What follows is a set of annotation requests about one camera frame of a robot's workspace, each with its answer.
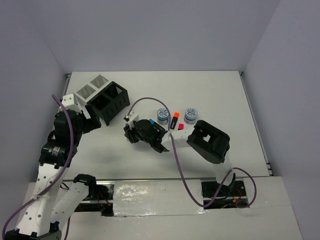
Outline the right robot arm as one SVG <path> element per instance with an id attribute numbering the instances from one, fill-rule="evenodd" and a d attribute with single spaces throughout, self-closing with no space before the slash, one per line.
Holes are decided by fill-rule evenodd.
<path id="1" fill-rule="evenodd" d="M 204 120 L 198 120 L 189 128 L 174 131 L 165 130 L 148 119 L 125 117 L 124 120 L 124 136 L 130 143 L 147 143 L 160 154 L 190 147 L 214 165 L 217 190 L 221 195 L 228 196 L 235 190 L 236 175 L 228 156 L 230 137 L 225 132 Z"/>

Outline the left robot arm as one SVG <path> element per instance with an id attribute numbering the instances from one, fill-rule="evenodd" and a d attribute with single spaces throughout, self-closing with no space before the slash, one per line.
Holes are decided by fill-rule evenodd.
<path id="1" fill-rule="evenodd" d="M 33 195 L 9 219 L 21 211 L 23 217 L 15 229 L 2 229 L 4 240 L 60 240 L 63 227 L 68 227 L 70 217 L 83 199 L 97 196 L 97 180 L 80 173 L 73 180 L 64 197 L 57 201 L 63 177 L 77 153 L 83 134 L 101 127 L 99 117 L 90 105 L 86 118 L 78 105 L 60 103 L 61 111 L 55 115 L 54 129 L 41 149 L 39 168 Z"/>

